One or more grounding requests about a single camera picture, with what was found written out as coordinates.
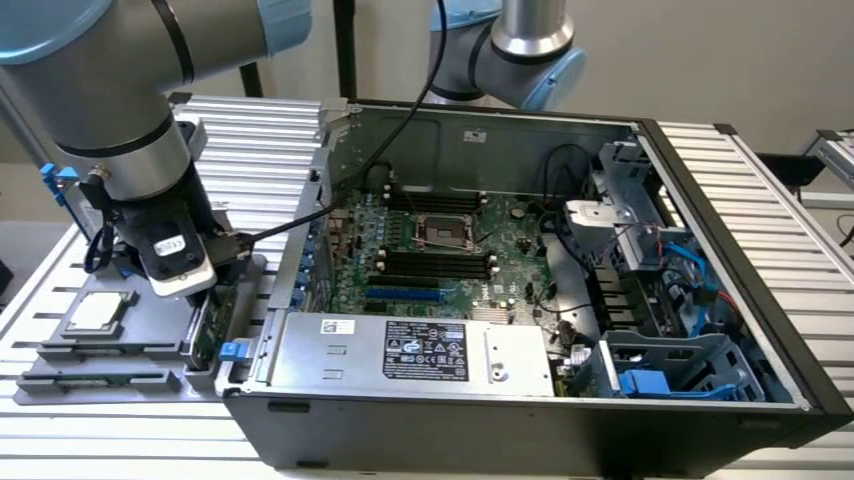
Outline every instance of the black pole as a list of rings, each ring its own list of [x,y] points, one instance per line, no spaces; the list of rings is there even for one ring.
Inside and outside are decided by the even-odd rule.
[[[338,53],[338,91],[358,97],[357,87],[357,0],[333,0],[335,9],[335,50]]]
[[[247,97],[263,98],[264,87],[262,76],[258,73],[258,63],[250,63],[240,67],[240,80],[243,81],[243,94]]]

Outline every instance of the gray wall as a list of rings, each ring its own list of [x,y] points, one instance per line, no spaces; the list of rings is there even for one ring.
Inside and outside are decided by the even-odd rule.
[[[331,1],[310,42],[274,60],[278,92],[337,94]],[[565,111],[733,123],[758,150],[798,152],[854,127],[850,0],[569,0],[590,52]],[[429,0],[359,0],[359,89],[411,99],[426,75]]]

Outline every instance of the white label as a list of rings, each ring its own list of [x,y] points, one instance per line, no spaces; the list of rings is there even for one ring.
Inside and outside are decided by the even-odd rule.
[[[180,252],[184,248],[187,248],[187,241],[182,235],[176,235],[155,243],[155,252],[159,257],[172,255],[174,253]]]
[[[466,130],[463,132],[463,142],[486,143],[486,132],[481,130]]]
[[[323,320],[320,333],[327,335],[353,335],[357,333],[355,320]]]

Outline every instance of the blue cable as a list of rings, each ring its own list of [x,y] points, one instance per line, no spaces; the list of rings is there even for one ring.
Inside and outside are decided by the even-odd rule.
[[[703,260],[687,248],[677,245],[673,242],[670,242],[667,245],[665,245],[665,249],[670,250],[673,253],[675,253],[681,257],[687,258],[690,261],[693,261],[697,264],[697,268],[699,269],[701,280],[702,280],[702,282],[706,282],[706,260]],[[702,288],[703,283],[698,282],[698,284],[694,285],[694,286]],[[699,311],[698,311],[697,323],[694,324],[694,327],[691,328],[691,333],[689,334],[689,337],[699,336],[699,332],[703,329],[703,325],[706,325],[707,307],[703,305],[703,306],[701,306],[698,308],[698,310]]]
[[[699,336],[699,331],[703,329],[703,325],[706,325],[706,309],[707,307],[705,305],[699,307],[697,323],[694,324],[694,328],[691,328],[691,334],[689,335],[689,337]]]
[[[675,253],[681,257],[685,257],[689,260],[691,260],[697,264],[697,267],[699,268],[699,274],[701,274],[702,280],[706,281],[706,260],[699,258],[699,256],[694,252],[691,252],[687,248],[677,245],[673,242],[665,245],[665,250],[670,250],[673,253]]]

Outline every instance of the wire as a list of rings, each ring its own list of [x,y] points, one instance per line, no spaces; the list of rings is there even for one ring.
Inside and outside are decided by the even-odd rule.
[[[410,124],[410,121],[413,120],[413,117],[415,116],[415,113],[418,112],[418,109],[421,108],[422,103],[425,102],[425,98],[427,97],[427,93],[430,92],[430,87],[433,86],[433,82],[437,79],[437,75],[439,74],[442,60],[445,59],[445,47],[449,39],[449,17],[445,9],[445,0],[437,0],[437,6],[439,8],[439,19],[442,21],[442,33],[439,37],[439,49],[437,51],[437,60],[434,62],[430,74],[427,75],[427,81],[425,82],[425,87],[422,88],[418,98],[415,99],[415,102],[410,107],[407,116],[405,117],[398,127],[389,134],[389,137],[386,138],[381,146],[377,148],[377,150],[369,157],[369,160],[365,162],[365,165],[362,165],[362,168],[359,169],[359,171],[351,177],[349,177],[342,181],[343,193],[333,200],[333,202],[330,203],[330,206],[306,215],[304,217],[300,217],[294,221],[284,223],[278,227],[274,227],[270,230],[264,230],[263,232],[259,232],[255,235],[250,236],[248,238],[250,243],[255,244],[256,242],[264,240],[266,238],[279,235],[280,233],[287,232],[288,230],[299,227],[300,225],[314,222],[316,219],[323,218],[330,213],[333,213],[335,209],[339,208],[341,205],[347,201],[350,190],[355,188],[357,182],[361,182],[363,180],[363,177],[367,174],[367,172],[370,172],[374,166],[379,164],[378,163],[379,158],[382,157],[383,153],[386,153],[389,146],[394,143],[395,139],[401,135],[401,132],[403,131],[406,126]]]
[[[842,230],[841,221],[842,221],[844,218],[854,218],[854,214],[846,213],[845,215],[840,215],[837,217],[837,228],[840,229],[840,233],[842,235],[845,235],[845,238],[840,242],[840,246],[841,247],[848,246],[848,244],[852,243],[852,240],[854,240],[854,225],[852,226],[852,229],[848,232],[845,230]]]
[[[570,313],[570,312],[574,312],[575,310],[581,310],[582,308],[593,307],[591,303],[583,303],[581,305],[575,305],[574,307],[566,308],[563,310],[554,310],[554,309],[546,307],[543,305],[543,295],[546,294],[546,291],[554,285],[555,285],[555,282],[551,282],[549,284],[549,287],[546,287],[543,290],[541,290],[541,292],[537,294],[537,297],[534,297],[534,304],[539,307],[541,310],[543,310],[545,312],[554,313],[554,314],[559,315],[562,313]]]
[[[558,145],[555,148],[553,148],[549,153],[546,154],[546,165],[543,166],[543,202],[546,202],[549,200],[549,169],[551,168],[551,159],[554,158],[555,154],[563,150],[565,148],[571,148],[575,149],[578,151],[581,151],[585,154],[585,158],[587,160],[587,165],[590,167],[590,152],[587,152],[587,150],[585,150],[585,148],[575,144],[575,143],[563,143],[561,145]]]
[[[543,228],[543,220],[546,220],[547,217],[550,216],[557,216],[555,219],[555,229],[554,230],[546,230]],[[575,263],[578,263],[578,265],[582,267],[582,269],[585,270],[585,272],[587,272],[590,275],[593,275],[593,268],[590,268],[587,266],[587,262],[585,262],[585,259],[582,257],[578,256],[578,253],[575,253],[575,250],[573,250],[573,247],[570,247],[570,244],[566,241],[566,238],[563,237],[563,235],[561,234],[561,227],[566,226],[567,230],[570,228],[570,224],[565,223],[562,225],[561,222],[561,218],[563,217],[562,212],[555,212],[555,211],[547,211],[546,213],[543,213],[539,216],[539,219],[537,220],[537,228],[539,229],[541,233],[554,233],[555,236],[558,237],[558,241],[561,242],[561,245],[563,246],[563,250],[566,250],[567,255],[573,258],[573,260],[575,260]]]
[[[733,300],[733,297],[730,297],[730,294],[718,290],[718,297],[721,297],[721,300],[726,302],[726,304],[733,309],[733,312],[738,315],[738,306],[735,305],[735,300]]]
[[[365,187],[365,185],[369,182],[369,175],[371,175],[371,170],[375,167],[385,167],[386,170],[389,172],[394,171],[394,166],[391,165],[391,162],[389,160],[377,160],[377,162],[374,162],[374,165],[371,165],[366,170],[365,170],[365,174],[362,175],[362,186]]]
[[[100,272],[112,261],[116,219],[108,212],[102,212],[102,228],[92,237],[83,257],[83,271],[88,274]]]

